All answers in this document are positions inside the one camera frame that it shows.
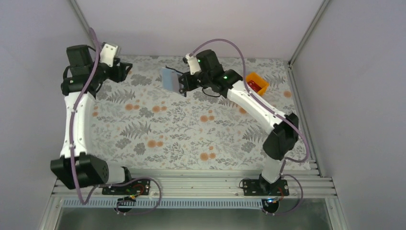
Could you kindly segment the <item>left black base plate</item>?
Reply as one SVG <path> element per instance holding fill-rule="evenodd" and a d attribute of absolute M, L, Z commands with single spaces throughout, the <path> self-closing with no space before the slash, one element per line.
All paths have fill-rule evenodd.
<path fill-rule="evenodd" d="M 104 187 L 102 194 L 110 196 L 146 196 L 149 195 L 150 185 L 150 179 L 137 179 L 125 186 Z"/>

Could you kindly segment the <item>floral table mat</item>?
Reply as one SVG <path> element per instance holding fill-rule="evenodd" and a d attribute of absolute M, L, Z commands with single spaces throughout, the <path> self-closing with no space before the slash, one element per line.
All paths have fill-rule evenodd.
<path fill-rule="evenodd" d="M 93 155 L 137 169 L 260 170 L 263 125 L 234 102 L 197 89 L 162 88 L 160 70 L 187 71 L 180 57 L 122 56 L 121 83 L 105 81 L 90 109 Z"/>

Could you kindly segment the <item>black card holder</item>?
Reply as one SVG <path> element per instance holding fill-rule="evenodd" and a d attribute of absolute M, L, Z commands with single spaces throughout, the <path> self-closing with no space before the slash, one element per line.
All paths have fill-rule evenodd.
<path fill-rule="evenodd" d="M 180 83 L 180 78 L 183 76 L 182 72 L 175 70 L 173 68 L 161 68 L 160 70 L 161 82 L 163 89 L 171 92 L 176 92 L 180 95 L 184 95 L 181 92 L 183 84 Z"/>

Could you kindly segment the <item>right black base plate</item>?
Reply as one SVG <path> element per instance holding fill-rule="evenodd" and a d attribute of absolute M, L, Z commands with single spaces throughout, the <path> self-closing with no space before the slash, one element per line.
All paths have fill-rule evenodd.
<path fill-rule="evenodd" d="M 286 180 L 279 178 L 274 183 L 265 180 L 244 178 L 239 182 L 244 196 L 288 196 L 289 186 Z"/>

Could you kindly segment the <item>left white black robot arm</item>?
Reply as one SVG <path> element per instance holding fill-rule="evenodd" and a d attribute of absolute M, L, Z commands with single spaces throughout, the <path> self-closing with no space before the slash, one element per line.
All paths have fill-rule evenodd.
<path fill-rule="evenodd" d="M 60 157 L 50 162 L 50 169 L 68 189 L 75 189 L 75 182 L 80 188 L 114 184 L 119 193 L 127 194 L 134 183 L 129 170 L 92 155 L 90 125 L 96 94 L 104 81 L 123 82 L 132 64 L 121 62 L 117 45 L 103 43 L 95 59 L 91 49 L 88 45 L 67 48 L 69 65 L 61 83 L 67 110 L 66 131 Z"/>

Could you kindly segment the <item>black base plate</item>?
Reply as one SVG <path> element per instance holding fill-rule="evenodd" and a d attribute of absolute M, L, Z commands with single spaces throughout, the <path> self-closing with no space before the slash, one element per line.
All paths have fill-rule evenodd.
<path fill-rule="evenodd" d="M 289 186 L 286 180 L 279 178 L 274 183 L 265 180 L 244 178 L 239 182 L 244 196 L 288 196 Z"/>
<path fill-rule="evenodd" d="M 125 186 L 104 187 L 102 194 L 110 196 L 146 196 L 149 195 L 150 185 L 150 179 L 137 179 Z"/>

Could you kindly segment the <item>orange plastic bin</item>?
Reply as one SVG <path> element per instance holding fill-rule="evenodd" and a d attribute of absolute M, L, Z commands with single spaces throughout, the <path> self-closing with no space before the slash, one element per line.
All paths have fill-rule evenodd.
<path fill-rule="evenodd" d="M 260 75 L 255 72 L 251 72 L 246 76 L 246 82 L 248 81 L 255 81 L 262 89 L 257 92 L 259 96 L 263 96 L 269 87 L 269 83 L 265 81 Z"/>

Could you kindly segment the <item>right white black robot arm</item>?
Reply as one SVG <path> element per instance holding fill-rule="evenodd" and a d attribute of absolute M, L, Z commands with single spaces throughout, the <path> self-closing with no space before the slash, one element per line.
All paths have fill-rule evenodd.
<path fill-rule="evenodd" d="M 216 53 L 210 49 L 196 55 L 187 54 L 183 62 L 190 70 L 180 79 L 184 85 L 182 92 L 198 87 L 210 88 L 248 112 L 267 132 L 262 145 L 266 160 L 259 176 L 259 188 L 265 195 L 273 194 L 278 188 L 277 181 L 282 177 L 285 154 L 294 148 L 299 139 L 297 115 L 287 115 L 271 107 L 246 87 L 243 77 L 235 70 L 224 70 Z"/>

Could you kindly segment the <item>aluminium rail frame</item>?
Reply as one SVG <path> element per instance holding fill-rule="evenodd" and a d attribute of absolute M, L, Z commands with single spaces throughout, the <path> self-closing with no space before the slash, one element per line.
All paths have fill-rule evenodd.
<path fill-rule="evenodd" d="M 133 177 L 150 177 L 156 180 L 164 198 L 242 198 L 239 188 L 243 178 L 257 178 L 259 170 L 152 170 L 132 169 Z M 287 170 L 289 195 L 284 198 L 336 197 L 331 178 L 320 177 L 317 170 Z"/>

